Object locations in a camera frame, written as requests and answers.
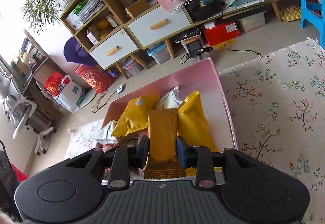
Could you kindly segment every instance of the white drawer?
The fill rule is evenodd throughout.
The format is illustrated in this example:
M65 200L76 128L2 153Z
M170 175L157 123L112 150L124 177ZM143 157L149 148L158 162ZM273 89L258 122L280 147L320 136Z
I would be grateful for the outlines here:
M117 51L107 56L116 46L118 47ZM90 55L105 69L137 49L138 47L133 40L122 29L96 47Z
M151 26L165 19L167 19L166 25L155 30L150 29ZM158 7L130 23L129 29L137 37L142 46L145 47L189 25L190 22L182 9L171 14L163 9L163 7Z

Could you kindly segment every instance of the screw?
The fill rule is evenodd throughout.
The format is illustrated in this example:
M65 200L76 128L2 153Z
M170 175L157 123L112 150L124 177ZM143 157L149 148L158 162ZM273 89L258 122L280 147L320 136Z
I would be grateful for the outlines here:
M109 185L114 188L121 188L126 185L126 182L124 182L123 180L113 180L110 182Z
M199 182L199 186L203 188L211 188L215 185L215 183L211 180L202 180Z

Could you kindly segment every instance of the cabinet leg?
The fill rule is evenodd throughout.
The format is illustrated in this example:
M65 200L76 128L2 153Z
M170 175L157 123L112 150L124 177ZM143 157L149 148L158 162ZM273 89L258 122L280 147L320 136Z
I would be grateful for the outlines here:
M128 79L128 76L125 72L125 70L122 68L120 63L116 63L115 66L118 68L118 70L121 72L121 74L124 76L125 79Z
M144 68L147 70L150 69L149 65L147 65L143 59L141 59L139 56L137 56L135 53L130 55L134 60L136 60L139 64L141 64Z
M172 58L172 59L175 59L175 53L174 53L174 49L173 49L173 46L172 46L172 44L170 43L170 39L165 39L165 44L166 44L166 47L167 47L167 50L168 50L168 52L169 52L169 54L170 54L170 57Z
M282 17L281 17L281 15L280 15L280 10L279 10L279 8L277 7L277 3L276 3L276 2L272 2L272 7L273 7L273 9L274 9L275 14L277 15L277 19L278 19L280 22L283 22Z

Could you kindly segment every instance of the blue stool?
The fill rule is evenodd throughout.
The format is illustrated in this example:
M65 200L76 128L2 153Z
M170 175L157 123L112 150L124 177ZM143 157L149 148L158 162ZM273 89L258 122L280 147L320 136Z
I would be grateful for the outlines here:
M314 10L322 11L322 18L315 15ZM320 45L325 48L325 0L322 0L321 4L308 4L307 0L301 0L301 23L300 26L303 28L305 25L305 20L308 20L320 32Z

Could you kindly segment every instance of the purple object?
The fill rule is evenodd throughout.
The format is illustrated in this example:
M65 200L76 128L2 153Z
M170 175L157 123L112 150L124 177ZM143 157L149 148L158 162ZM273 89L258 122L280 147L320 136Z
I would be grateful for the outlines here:
M68 39L64 45L63 53L69 63L77 63L89 67L95 67L98 64L84 48L80 48L80 43L75 37Z

